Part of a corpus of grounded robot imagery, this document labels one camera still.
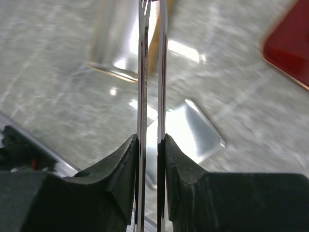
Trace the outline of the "silver metal tweezers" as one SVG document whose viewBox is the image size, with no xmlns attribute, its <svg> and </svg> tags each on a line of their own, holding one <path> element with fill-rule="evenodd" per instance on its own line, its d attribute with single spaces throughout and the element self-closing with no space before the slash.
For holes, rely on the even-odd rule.
<svg viewBox="0 0 309 232">
<path fill-rule="evenodd" d="M 168 4 L 138 2 L 138 169 L 134 231 L 145 230 L 145 185 L 157 190 L 157 231 L 166 230 L 165 134 Z"/>
</svg>

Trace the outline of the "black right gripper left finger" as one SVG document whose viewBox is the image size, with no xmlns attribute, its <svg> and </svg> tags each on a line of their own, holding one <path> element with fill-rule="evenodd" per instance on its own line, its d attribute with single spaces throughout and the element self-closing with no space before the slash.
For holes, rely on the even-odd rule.
<svg viewBox="0 0 309 232">
<path fill-rule="evenodd" d="M 0 173 L 3 232 L 124 232 L 131 223 L 138 139 L 72 177 Z"/>
</svg>

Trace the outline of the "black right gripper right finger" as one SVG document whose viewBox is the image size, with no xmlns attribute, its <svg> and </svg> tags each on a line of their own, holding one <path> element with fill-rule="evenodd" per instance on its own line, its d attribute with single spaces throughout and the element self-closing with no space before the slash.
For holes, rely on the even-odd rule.
<svg viewBox="0 0 309 232">
<path fill-rule="evenodd" d="M 306 232 L 309 180 L 291 173 L 212 173 L 165 137 L 169 220 L 175 232 Z"/>
</svg>

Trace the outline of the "silver tin lid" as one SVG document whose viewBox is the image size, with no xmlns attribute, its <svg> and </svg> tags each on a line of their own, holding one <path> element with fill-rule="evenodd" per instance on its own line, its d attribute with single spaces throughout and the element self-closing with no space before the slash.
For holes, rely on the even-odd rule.
<svg viewBox="0 0 309 232">
<path fill-rule="evenodd" d="M 147 106 L 147 118 L 151 121 L 145 129 L 142 148 L 146 151 L 145 184 L 157 189 L 157 110 Z M 225 147 L 225 141 L 198 105 L 191 99 L 166 111 L 165 132 L 176 142 L 181 151 L 199 164 L 216 151 Z"/>
</svg>

